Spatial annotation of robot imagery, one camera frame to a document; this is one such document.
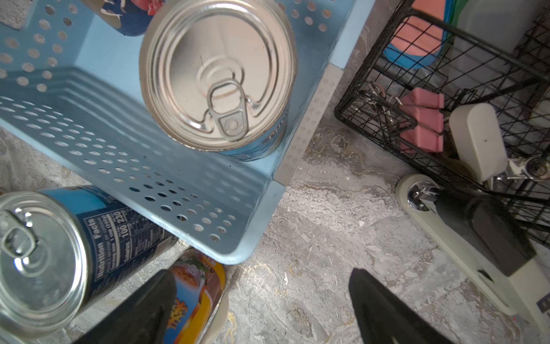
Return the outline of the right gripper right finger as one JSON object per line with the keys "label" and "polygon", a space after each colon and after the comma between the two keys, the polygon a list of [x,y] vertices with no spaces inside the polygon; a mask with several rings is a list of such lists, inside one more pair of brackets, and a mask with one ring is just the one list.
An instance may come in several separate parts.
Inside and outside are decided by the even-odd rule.
{"label": "right gripper right finger", "polygon": [[353,269],[349,293],[364,343],[449,343],[365,269]]}

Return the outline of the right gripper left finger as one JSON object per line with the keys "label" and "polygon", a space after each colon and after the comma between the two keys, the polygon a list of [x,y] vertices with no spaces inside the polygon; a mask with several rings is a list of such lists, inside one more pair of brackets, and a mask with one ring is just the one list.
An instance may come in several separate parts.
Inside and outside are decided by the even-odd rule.
{"label": "right gripper left finger", "polygon": [[162,269],[77,343],[162,343],[176,298],[173,274]]}

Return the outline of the colourful can white lid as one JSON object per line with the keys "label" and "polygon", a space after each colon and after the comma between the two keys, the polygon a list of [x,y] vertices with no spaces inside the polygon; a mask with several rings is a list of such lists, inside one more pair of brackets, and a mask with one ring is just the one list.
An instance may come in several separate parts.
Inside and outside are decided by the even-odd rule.
{"label": "colourful can white lid", "polygon": [[164,343],[198,343],[226,289],[226,268],[187,248],[169,271],[176,281]]}

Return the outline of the blue Progresso soup can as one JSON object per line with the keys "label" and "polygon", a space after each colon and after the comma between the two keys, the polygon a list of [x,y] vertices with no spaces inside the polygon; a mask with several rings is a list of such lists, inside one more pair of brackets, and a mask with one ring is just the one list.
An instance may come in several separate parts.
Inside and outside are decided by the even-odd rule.
{"label": "blue Progresso soup can", "polygon": [[177,240],[96,186],[4,194],[1,337],[58,331]]}

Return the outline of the light blue plastic basket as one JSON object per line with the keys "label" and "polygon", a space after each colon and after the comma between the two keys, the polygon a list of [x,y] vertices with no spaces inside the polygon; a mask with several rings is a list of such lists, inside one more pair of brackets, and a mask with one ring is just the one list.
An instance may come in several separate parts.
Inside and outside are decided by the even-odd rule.
{"label": "light blue plastic basket", "polygon": [[297,43],[289,124],[278,149],[240,162],[191,150],[148,114],[141,38],[80,1],[33,1],[1,26],[1,126],[187,244],[226,265],[247,260],[338,87],[372,1],[281,1]]}

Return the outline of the blue can silver top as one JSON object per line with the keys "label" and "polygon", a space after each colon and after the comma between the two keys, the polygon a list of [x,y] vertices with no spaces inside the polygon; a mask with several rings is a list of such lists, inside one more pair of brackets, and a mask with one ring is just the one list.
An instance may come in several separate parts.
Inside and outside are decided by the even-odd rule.
{"label": "blue can silver top", "polygon": [[174,141],[255,161],[282,142],[297,58],[275,1],[169,1],[143,39],[140,88]]}

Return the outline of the dark blue gold-top can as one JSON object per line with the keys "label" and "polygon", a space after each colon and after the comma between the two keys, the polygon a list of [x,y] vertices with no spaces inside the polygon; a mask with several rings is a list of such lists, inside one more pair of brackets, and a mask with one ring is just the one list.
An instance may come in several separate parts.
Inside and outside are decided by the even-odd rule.
{"label": "dark blue gold-top can", "polygon": [[104,22],[120,34],[144,34],[165,0],[82,0]]}

